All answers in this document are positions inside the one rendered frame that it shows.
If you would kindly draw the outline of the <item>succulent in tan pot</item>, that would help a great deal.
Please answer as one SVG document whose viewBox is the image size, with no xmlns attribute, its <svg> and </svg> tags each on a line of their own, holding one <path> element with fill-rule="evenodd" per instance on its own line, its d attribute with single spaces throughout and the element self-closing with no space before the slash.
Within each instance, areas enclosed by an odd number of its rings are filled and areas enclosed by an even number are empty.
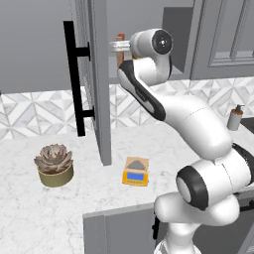
<svg viewBox="0 0 254 254">
<path fill-rule="evenodd" d="M 65 145 L 52 144 L 44 147 L 34 162 L 45 187 L 62 187 L 73 177 L 72 152 Z"/>
</svg>

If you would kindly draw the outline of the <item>white soap dispenser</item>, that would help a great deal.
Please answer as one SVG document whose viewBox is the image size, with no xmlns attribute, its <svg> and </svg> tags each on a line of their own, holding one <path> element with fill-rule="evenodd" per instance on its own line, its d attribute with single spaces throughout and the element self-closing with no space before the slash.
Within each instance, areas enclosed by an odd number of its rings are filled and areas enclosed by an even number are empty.
<svg viewBox="0 0 254 254">
<path fill-rule="evenodd" d="M 227 128 L 231 131 L 237 131 L 243 116 L 243 105 L 238 104 L 230 112 Z"/>
</svg>

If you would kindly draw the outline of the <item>dark grey base cabinet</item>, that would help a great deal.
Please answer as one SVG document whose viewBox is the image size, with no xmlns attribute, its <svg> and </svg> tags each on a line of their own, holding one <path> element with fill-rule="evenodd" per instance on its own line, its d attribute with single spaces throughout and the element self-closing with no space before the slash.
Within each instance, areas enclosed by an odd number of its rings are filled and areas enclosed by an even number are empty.
<svg viewBox="0 0 254 254">
<path fill-rule="evenodd" d="M 254 254 L 254 190 L 237 196 L 240 214 L 223 227 L 201 226 L 193 241 L 201 254 Z"/>
</svg>

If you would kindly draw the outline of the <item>yellow digital scale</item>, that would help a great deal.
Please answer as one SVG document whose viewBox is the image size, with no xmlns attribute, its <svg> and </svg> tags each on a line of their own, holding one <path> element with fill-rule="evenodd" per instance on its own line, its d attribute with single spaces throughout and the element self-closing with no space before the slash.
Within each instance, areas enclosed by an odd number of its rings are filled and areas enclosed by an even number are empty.
<svg viewBox="0 0 254 254">
<path fill-rule="evenodd" d="M 146 187 L 149 182 L 149 160 L 140 157 L 128 157 L 122 174 L 124 185 Z"/>
</svg>

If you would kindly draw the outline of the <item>grey open cabinet door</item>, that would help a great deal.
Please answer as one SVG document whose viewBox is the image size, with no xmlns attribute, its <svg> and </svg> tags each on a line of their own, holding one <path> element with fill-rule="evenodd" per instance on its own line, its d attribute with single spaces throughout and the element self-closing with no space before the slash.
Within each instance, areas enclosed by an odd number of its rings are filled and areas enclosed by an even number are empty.
<svg viewBox="0 0 254 254">
<path fill-rule="evenodd" d="M 79 57 L 78 67 L 91 118 L 100 160 L 111 164 L 107 1 L 70 0 L 75 38 L 79 48 L 90 48 L 90 57 Z"/>
</svg>

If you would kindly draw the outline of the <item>grey base cabinet front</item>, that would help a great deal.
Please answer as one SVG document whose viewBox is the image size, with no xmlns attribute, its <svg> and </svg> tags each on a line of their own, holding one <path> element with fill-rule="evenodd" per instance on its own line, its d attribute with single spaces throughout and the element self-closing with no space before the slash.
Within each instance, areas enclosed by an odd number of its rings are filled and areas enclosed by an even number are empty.
<svg viewBox="0 0 254 254">
<path fill-rule="evenodd" d="M 138 204 L 83 216 L 84 254 L 153 254 L 154 205 Z"/>
</svg>

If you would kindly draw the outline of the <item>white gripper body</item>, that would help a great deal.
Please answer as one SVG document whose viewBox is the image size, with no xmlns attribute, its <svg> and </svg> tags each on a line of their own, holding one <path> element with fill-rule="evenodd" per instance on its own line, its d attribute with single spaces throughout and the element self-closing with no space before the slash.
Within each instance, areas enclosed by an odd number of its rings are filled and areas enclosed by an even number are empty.
<svg viewBox="0 0 254 254">
<path fill-rule="evenodd" d="M 109 43 L 109 50 L 111 53 L 122 53 L 130 51 L 129 41 L 114 41 Z"/>
</svg>

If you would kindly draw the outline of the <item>grey open wall cabinet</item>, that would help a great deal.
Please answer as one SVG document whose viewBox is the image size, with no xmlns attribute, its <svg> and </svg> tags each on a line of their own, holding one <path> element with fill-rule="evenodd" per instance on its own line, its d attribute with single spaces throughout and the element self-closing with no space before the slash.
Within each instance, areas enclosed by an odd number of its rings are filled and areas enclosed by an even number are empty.
<svg viewBox="0 0 254 254">
<path fill-rule="evenodd" d="M 108 41 L 119 34 L 128 41 L 135 33 L 164 29 L 173 37 L 170 80 L 188 78 L 185 71 L 194 0 L 107 0 Z"/>
</svg>

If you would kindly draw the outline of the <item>orange boxed food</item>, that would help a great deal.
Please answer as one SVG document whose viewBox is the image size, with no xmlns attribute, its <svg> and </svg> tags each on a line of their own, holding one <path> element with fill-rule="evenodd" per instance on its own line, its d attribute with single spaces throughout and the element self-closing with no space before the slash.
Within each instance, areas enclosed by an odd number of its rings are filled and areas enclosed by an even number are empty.
<svg viewBox="0 0 254 254">
<path fill-rule="evenodd" d="M 125 34 L 118 34 L 116 41 L 125 41 Z M 117 53 L 116 58 L 117 58 L 117 67 L 119 67 L 124 61 L 124 52 Z"/>
</svg>

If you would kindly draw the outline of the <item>grey panelled wall cabinet door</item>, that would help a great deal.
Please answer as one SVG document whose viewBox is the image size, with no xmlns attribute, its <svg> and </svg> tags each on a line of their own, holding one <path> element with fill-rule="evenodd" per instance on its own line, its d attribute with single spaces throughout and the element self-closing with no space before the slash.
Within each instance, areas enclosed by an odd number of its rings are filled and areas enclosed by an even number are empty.
<svg viewBox="0 0 254 254">
<path fill-rule="evenodd" d="M 191 79 L 254 76 L 254 0 L 203 0 Z"/>
</svg>

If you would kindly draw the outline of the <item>plain grey wall cabinet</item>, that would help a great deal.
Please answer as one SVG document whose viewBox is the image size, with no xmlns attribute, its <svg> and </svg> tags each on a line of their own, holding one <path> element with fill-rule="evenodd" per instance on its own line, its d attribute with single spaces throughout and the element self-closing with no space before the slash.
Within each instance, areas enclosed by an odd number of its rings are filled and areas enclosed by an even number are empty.
<svg viewBox="0 0 254 254">
<path fill-rule="evenodd" d="M 64 22 L 70 0 L 0 0 L 0 92 L 70 88 Z"/>
</svg>

